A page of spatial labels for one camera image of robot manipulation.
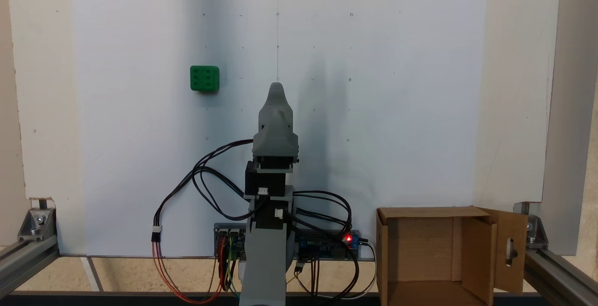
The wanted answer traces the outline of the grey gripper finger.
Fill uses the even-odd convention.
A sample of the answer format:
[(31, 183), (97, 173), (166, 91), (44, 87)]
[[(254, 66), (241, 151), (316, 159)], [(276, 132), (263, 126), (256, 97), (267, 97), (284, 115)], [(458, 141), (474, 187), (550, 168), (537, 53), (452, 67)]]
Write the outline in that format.
[(260, 132), (271, 120), (272, 112), (277, 104), (277, 83), (271, 83), (265, 103), (260, 109)]
[(293, 130), (293, 110), (287, 100), (282, 83), (276, 83), (276, 108), (282, 113), (286, 125)]

